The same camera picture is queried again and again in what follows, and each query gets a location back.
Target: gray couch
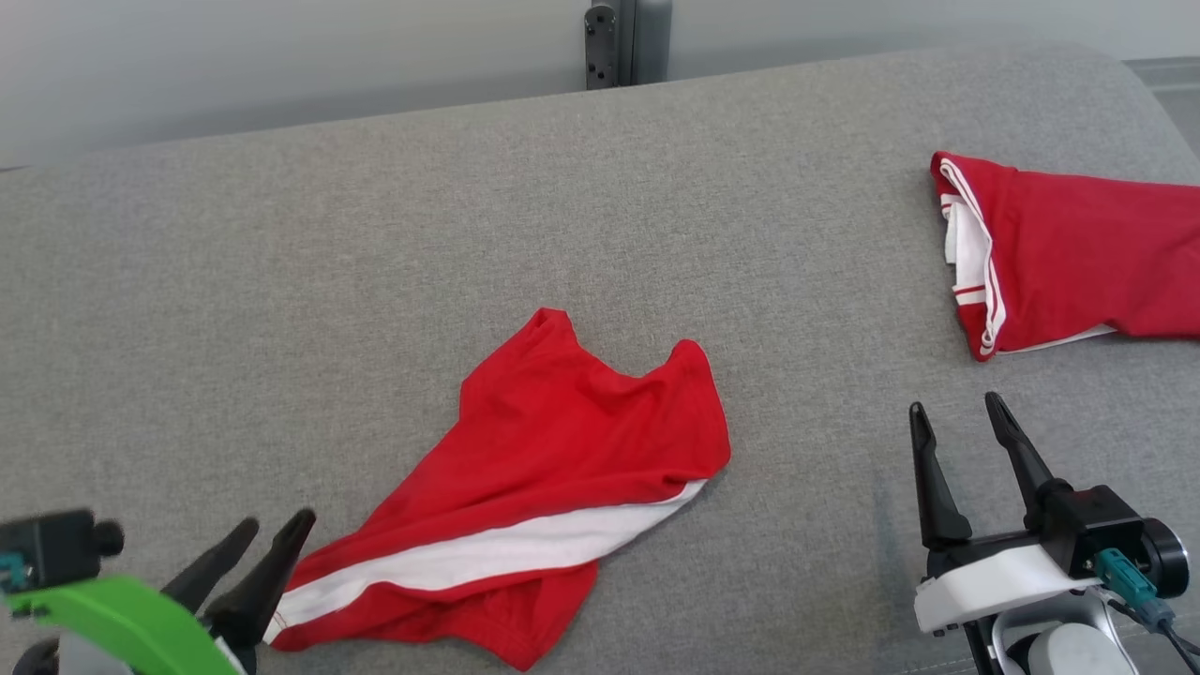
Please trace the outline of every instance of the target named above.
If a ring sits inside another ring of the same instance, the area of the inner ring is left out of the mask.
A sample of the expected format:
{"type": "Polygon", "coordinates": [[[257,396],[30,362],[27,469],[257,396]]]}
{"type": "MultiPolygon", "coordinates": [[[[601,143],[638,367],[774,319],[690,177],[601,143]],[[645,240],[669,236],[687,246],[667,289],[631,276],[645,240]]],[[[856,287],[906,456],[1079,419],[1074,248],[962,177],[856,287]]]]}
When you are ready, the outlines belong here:
{"type": "MultiPolygon", "coordinates": [[[[1020,522],[983,394],[1046,461],[1200,545],[1200,347],[971,360],[937,149],[1195,184],[1121,64],[1063,44],[895,54],[110,151],[0,174],[0,518],[120,519],[163,583],[241,516],[356,528],[539,306],[642,374],[707,351],[733,459],[602,565],[544,674],[970,673],[918,633],[907,406],[977,532],[1020,522]]],[[[262,552],[266,537],[252,555],[262,552]]],[[[1200,633],[1200,592],[1175,603],[1200,633]]],[[[1126,626],[1123,632],[1138,631],[1126,626]]],[[[0,663],[37,634],[0,628],[0,663]]],[[[1145,673],[1182,673],[1133,637],[1145,673]]],[[[448,640],[263,650],[264,673],[503,673],[448,640]]]]}

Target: clothing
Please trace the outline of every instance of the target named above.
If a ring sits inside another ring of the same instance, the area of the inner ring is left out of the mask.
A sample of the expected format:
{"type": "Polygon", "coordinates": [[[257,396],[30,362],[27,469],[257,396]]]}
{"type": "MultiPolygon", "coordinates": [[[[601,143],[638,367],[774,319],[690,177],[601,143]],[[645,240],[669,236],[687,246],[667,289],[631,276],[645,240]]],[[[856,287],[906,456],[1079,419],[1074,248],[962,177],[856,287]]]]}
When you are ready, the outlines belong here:
{"type": "Polygon", "coordinates": [[[1200,338],[1200,187],[936,153],[946,262],[972,356],[1114,330],[1200,338]]]}
{"type": "Polygon", "coordinates": [[[299,563],[266,641],[455,635],[528,669],[578,611],[596,560],[728,459],[700,346],[629,377],[578,345],[565,312],[539,310],[467,377],[458,422],[366,524],[299,563]]]}

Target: red fabric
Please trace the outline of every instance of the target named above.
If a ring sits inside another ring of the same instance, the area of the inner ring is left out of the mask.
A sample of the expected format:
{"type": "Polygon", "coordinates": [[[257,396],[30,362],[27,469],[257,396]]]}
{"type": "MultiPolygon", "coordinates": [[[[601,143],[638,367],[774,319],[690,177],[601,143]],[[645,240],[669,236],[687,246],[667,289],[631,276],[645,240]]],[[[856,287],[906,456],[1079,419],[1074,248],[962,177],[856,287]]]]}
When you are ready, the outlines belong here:
{"type": "Polygon", "coordinates": [[[966,178],[992,238],[1007,317],[982,353],[986,310],[961,305],[971,352],[985,362],[1100,324],[1136,338],[1200,338],[1200,187],[1018,171],[936,153],[966,178]]]}
{"type": "MultiPolygon", "coordinates": [[[[358,532],[307,556],[289,590],[413,546],[576,509],[659,502],[730,459],[700,346],[679,342],[644,377],[580,347],[565,312],[533,319],[462,383],[458,422],[358,532]]],[[[371,585],[352,604],[289,626],[294,651],[346,638],[424,643],[455,635],[528,669],[592,589],[596,562],[528,569],[444,591],[371,585]]]]}

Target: white fabric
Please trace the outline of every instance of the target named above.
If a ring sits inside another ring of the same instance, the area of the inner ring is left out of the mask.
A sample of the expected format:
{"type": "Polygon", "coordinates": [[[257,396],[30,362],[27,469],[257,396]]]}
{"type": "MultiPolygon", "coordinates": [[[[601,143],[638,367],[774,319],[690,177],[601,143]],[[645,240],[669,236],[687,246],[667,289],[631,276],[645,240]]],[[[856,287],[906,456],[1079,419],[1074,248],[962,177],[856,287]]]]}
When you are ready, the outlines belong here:
{"type": "Polygon", "coordinates": [[[942,215],[946,217],[946,264],[954,264],[958,261],[958,225],[950,214],[954,204],[964,204],[962,197],[942,195],[942,215]]]}
{"type": "Polygon", "coordinates": [[[271,643],[288,626],[348,607],[373,584],[443,591],[516,572],[577,567],[654,527],[700,494],[704,483],[692,480],[661,502],[532,518],[352,565],[284,593],[263,640],[271,643]]]}
{"type": "Polygon", "coordinates": [[[229,649],[229,645],[224,641],[224,638],[216,638],[212,641],[217,645],[217,649],[221,650],[221,653],[223,653],[224,657],[229,659],[229,665],[233,665],[235,674],[246,675],[246,669],[242,668],[241,661],[238,658],[238,655],[233,653],[233,650],[229,649]]]}
{"type": "Polygon", "coordinates": [[[1070,338],[1063,338],[1062,340],[1051,340],[1050,342],[1043,342],[1040,345],[1033,345],[1032,347],[1026,347],[1024,350],[1013,350],[1012,352],[1000,352],[1001,354],[1020,354],[1025,352],[1036,352],[1038,350],[1045,350],[1046,347],[1057,347],[1058,345],[1066,345],[1067,342],[1074,342],[1075,340],[1086,340],[1088,338],[1096,338],[1097,335],[1106,335],[1109,333],[1116,333],[1116,328],[1111,325],[1099,324],[1096,328],[1088,328],[1082,333],[1076,333],[1070,338]]]}
{"type": "Polygon", "coordinates": [[[983,288],[976,288],[973,291],[959,291],[954,294],[954,300],[960,305],[977,305],[984,301],[985,294],[983,288]]]}
{"type": "Polygon", "coordinates": [[[991,261],[991,234],[984,226],[983,209],[979,208],[979,202],[976,199],[974,193],[971,192],[971,185],[964,178],[959,167],[954,166],[954,162],[950,160],[943,159],[940,171],[950,181],[950,185],[959,191],[959,196],[965,202],[965,208],[950,204],[947,215],[947,239],[950,237],[949,222],[953,220],[953,229],[955,231],[955,289],[978,286],[980,283],[984,287],[984,303],[988,305],[988,312],[980,340],[983,345],[979,347],[979,352],[986,356],[996,348],[996,338],[1000,335],[1000,329],[1004,325],[1007,316],[1004,299],[1000,294],[1000,279],[996,276],[996,265],[991,261]],[[982,249],[974,235],[983,239],[982,249]]]}

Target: robotic arm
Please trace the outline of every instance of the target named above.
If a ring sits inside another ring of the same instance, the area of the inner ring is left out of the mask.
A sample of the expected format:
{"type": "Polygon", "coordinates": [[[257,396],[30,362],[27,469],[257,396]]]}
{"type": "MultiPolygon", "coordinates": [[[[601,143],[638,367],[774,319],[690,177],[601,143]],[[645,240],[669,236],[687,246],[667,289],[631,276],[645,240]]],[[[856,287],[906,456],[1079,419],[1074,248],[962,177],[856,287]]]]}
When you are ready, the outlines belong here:
{"type": "Polygon", "coordinates": [[[1103,662],[1104,673],[1136,675],[1112,623],[1121,613],[1166,635],[1200,674],[1192,656],[1200,650],[1175,634],[1175,615],[1163,602],[1188,587],[1180,539],[1108,485],[1075,490],[1055,478],[1003,399],[989,393],[984,402],[1016,474],[1025,528],[972,538],[937,462],[925,410],[913,404],[917,504],[929,549],[913,602],[920,629],[942,637],[961,628],[980,675],[1078,673],[1079,655],[1103,662]],[[1026,634],[1009,639],[1014,633],[1026,634]]]}
{"type": "Polygon", "coordinates": [[[121,528],[90,510],[0,525],[0,591],[14,617],[68,629],[34,645],[13,675],[254,675],[254,646],[317,518],[304,509],[228,593],[197,616],[258,533],[247,518],[162,591],[131,577],[97,578],[124,548],[121,528]]]}

